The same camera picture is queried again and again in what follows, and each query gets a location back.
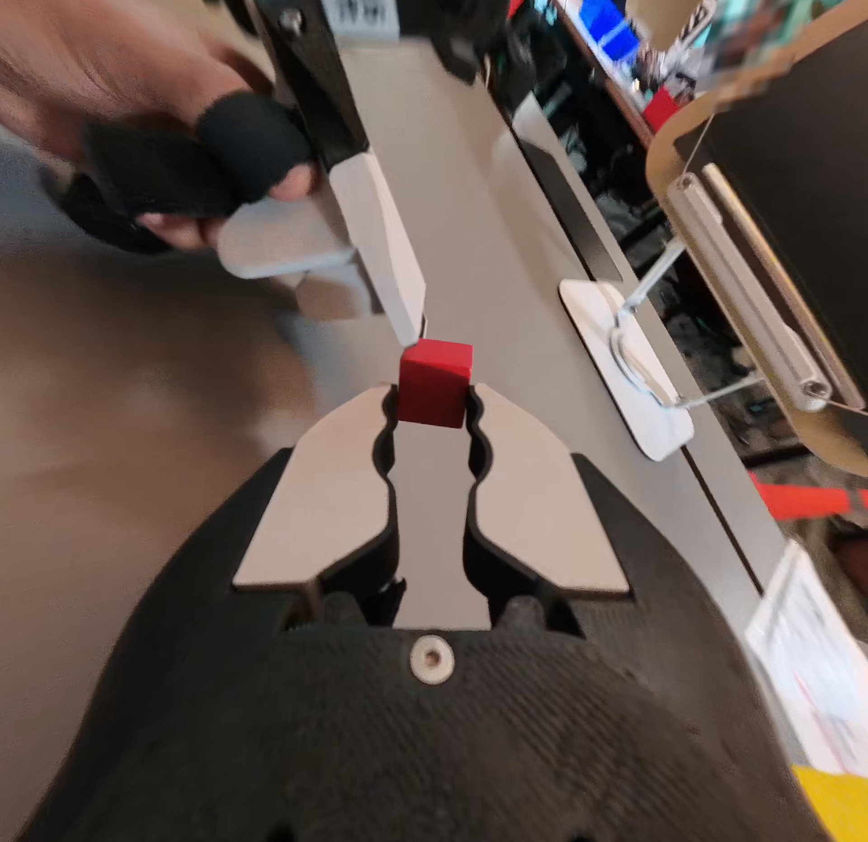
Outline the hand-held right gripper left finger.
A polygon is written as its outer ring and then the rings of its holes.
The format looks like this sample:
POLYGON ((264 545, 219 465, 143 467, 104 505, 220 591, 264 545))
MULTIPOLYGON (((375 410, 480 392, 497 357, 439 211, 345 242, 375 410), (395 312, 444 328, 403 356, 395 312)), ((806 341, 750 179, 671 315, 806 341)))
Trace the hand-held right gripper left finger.
POLYGON ((399 561, 396 386, 344 402, 298 440, 233 576, 243 591, 286 589, 317 602, 383 591, 399 561))

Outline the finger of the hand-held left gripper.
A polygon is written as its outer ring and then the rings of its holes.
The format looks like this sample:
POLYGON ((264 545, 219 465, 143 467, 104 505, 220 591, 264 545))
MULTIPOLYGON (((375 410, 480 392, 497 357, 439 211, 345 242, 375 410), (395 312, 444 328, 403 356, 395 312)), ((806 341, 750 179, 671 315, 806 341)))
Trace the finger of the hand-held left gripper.
POLYGON ((336 164, 330 185, 398 343, 415 345, 425 335, 425 276, 377 155, 368 150, 336 164))

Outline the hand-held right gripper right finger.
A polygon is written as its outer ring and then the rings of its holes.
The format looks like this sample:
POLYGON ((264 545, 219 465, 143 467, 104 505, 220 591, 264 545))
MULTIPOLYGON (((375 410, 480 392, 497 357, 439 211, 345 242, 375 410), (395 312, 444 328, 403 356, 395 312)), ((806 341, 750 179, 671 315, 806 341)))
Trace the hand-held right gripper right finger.
POLYGON ((627 596, 627 577, 566 444, 487 384, 472 385, 466 427, 473 483, 462 565, 492 608, 534 596, 544 608, 627 596))

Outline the red cube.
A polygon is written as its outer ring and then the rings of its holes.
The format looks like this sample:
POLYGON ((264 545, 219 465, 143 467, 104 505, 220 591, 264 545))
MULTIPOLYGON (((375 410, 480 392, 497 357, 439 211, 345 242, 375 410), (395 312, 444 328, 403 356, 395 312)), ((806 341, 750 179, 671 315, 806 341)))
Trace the red cube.
POLYGON ((399 363, 396 417, 401 423, 458 429, 471 385, 472 345, 421 338, 399 363))

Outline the person's left hand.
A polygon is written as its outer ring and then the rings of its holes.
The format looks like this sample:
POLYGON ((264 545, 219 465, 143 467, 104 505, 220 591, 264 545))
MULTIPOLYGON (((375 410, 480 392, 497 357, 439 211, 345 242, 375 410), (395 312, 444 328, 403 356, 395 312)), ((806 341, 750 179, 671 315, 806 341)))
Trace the person's left hand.
POLYGON ((132 0, 1 0, 2 126, 80 166, 90 122, 194 131, 214 105, 272 83, 232 44, 132 0))

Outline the white stand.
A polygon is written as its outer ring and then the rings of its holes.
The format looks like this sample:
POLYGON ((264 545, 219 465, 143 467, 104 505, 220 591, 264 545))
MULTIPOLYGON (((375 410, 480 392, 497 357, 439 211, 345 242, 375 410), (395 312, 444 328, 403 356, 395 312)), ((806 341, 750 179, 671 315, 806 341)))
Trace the white stand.
POLYGON ((721 171, 685 172, 669 185, 667 203, 684 226, 628 294, 610 282, 564 279, 558 293, 594 366, 640 452, 664 461, 694 435, 690 411, 755 383, 776 383, 795 408, 819 412, 830 403, 829 373, 790 327, 726 228, 743 206, 721 171), (683 397, 667 375, 636 312, 652 288, 687 253, 741 333, 752 337, 754 372, 699 397, 683 397))

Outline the white printed paper sheet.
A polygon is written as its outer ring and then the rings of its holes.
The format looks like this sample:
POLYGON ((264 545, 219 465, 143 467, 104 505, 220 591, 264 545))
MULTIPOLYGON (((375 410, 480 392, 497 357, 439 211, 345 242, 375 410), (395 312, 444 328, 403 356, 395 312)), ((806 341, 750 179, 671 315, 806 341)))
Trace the white printed paper sheet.
POLYGON ((796 541, 787 543, 745 639, 808 765, 866 779, 866 654, 796 541))

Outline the blue plastic bin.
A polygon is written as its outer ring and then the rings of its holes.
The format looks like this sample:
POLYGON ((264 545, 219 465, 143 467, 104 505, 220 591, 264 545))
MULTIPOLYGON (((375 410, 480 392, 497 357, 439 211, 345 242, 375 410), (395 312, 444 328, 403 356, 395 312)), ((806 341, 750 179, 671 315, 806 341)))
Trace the blue plastic bin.
POLYGON ((592 43, 613 63, 635 57, 640 41, 626 17, 626 0, 583 0, 579 18, 592 43))

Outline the black tan-edged board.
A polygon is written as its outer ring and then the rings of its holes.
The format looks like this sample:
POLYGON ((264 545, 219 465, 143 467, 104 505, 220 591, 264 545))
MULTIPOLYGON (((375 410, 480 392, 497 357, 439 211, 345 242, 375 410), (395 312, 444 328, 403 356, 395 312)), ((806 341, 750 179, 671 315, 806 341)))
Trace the black tan-edged board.
POLYGON ((624 15, 640 40, 658 52, 667 51, 688 25, 703 0, 626 0, 624 15))
POLYGON ((657 132, 646 179, 799 442, 866 478, 866 0, 657 132))

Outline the large yellow plastic bin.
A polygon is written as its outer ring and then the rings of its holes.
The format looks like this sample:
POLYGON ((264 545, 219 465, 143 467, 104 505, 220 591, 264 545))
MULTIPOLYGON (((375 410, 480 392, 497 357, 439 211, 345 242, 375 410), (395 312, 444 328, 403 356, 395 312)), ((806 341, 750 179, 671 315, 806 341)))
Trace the large yellow plastic bin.
POLYGON ((867 841, 867 779, 792 765, 812 809, 836 841, 867 841))

